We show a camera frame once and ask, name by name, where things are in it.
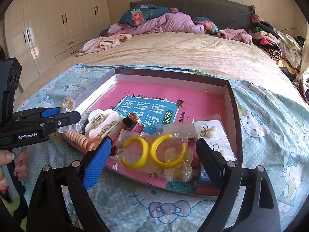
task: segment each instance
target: white earring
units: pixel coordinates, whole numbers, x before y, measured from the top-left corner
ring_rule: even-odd
[[[216,126],[212,126],[211,128],[208,128],[208,125],[203,124],[203,129],[204,131],[200,132],[200,136],[205,137],[207,136],[208,138],[213,138],[214,137],[214,133],[218,130],[218,128]]]

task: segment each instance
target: hello kitty bedsheet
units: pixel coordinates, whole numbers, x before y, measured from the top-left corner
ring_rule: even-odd
[[[76,98],[90,84],[113,68],[140,66],[85,66],[78,64],[60,74],[27,99],[18,110],[57,107],[66,96]],[[162,66],[143,69],[171,70],[215,76],[209,73]],[[240,116],[243,142],[243,166],[263,165],[271,179],[284,230],[302,207],[309,193],[309,111],[304,106],[247,81],[229,79]],[[26,200],[30,201],[41,168],[67,166],[82,154],[60,136],[51,135],[45,143],[26,148],[29,177]],[[173,190],[192,184],[174,184]],[[234,224],[244,195],[244,187],[227,226]],[[65,200],[72,222],[81,227],[66,189]],[[89,191],[98,213],[111,231],[196,231],[211,210],[214,201],[169,193],[139,184],[104,169],[98,183]]]

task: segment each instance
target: yellow hoop earring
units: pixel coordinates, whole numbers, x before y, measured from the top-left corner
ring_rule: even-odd
[[[156,138],[150,146],[150,154],[149,154],[150,158],[160,168],[169,169],[169,168],[176,167],[183,161],[183,159],[186,155],[187,147],[186,147],[185,143],[182,143],[181,144],[181,154],[176,160],[174,160],[172,162],[161,162],[161,161],[158,160],[158,158],[157,158],[158,145],[160,145],[160,143],[162,141],[164,141],[168,138],[171,138],[171,137],[172,137],[171,134],[162,135],[162,136]]]
[[[140,167],[143,167],[144,165],[146,165],[148,158],[149,158],[149,145],[147,143],[147,141],[145,141],[143,138],[141,137],[131,137],[128,138],[124,143],[123,143],[123,147],[127,147],[128,145],[134,143],[134,142],[140,142],[143,146],[143,151],[142,151],[142,155],[140,157],[140,159],[135,162],[134,164],[128,164],[125,159],[121,159],[121,162],[123,163],[123,165],[125,165],[127,168],[131,168],[131,169],[137,169]]]

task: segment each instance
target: pillow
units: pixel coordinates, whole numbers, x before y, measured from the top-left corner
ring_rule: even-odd
[[[218,33],[218,27],[206,17],[195,17],[192,18],[192,21],[195,24],[204,25],[205,29],[207,30],[207,33],[210,35],[216,35]]]
[[[132,27],[139,26],[140,24],[153,19],[163,16],[166,13],[178,13],[180,12],[177,8],[167,8],[161,6],[155,6],[148,3],[143,3],[134,6],[123,14],[119,23],[128,24]]]

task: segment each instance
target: pink blanket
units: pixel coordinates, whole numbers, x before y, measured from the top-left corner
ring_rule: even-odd
[[[250,36],[244,29],[233,30],[227,28],[225,30],[219,31],[217,36],[220,38],[244,42],[250,45],[253,44],[252,36]]]
[[[162,32],[186,32],[207,33],[207,29],[201,24],[194,24],[191,17],[183,14],[166,13],[163,16],[148,20],[147,22],[131,27],[127,24],[116,23],[110,26],[106,36],[114,34],[140,35],[144,33]]]

